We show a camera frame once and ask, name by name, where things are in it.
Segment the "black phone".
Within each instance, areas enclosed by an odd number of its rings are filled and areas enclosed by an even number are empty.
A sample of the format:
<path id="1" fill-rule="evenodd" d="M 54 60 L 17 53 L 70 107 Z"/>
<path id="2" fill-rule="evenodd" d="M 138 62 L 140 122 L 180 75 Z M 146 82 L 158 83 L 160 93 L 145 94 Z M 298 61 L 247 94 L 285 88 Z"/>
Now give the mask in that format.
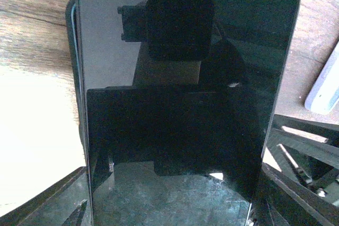
<path id="1" fill-rule="evenodd" d="M 71 0 L 92 225 L 245 225 L 300 0 Z"/>

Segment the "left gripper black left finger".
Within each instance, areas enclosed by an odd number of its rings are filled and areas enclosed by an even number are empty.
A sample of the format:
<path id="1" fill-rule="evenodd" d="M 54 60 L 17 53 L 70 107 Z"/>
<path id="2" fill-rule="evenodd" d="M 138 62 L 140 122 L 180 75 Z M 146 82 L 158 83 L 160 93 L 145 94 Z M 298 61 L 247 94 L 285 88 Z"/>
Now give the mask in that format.
<path id="1" fill-rule="evenodd" d="M 92 225 L 87 167 L 79 167 L 42 193 L 1 216 L 1 225 Z"/>

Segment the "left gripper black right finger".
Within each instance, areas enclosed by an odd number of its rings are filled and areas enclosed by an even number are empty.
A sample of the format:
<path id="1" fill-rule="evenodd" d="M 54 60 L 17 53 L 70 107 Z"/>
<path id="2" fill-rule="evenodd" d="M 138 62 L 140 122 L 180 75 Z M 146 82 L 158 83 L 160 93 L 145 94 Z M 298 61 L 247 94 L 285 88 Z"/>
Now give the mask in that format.
<path id="1" fill-rule="evenodd" d="M 275 115 L 252 225 L 338 225 L 338 126 Z"/>

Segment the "lilac phone case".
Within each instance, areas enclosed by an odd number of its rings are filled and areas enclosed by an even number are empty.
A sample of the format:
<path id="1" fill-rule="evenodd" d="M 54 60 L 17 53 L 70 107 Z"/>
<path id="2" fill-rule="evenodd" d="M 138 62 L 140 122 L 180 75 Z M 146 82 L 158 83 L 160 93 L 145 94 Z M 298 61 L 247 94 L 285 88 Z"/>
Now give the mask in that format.
<path id="1" fill-rule="evenodd" d="M 310 90 L 304 106 L 311 112 L 326 115 L 338 103 L 338 43 Z"/>

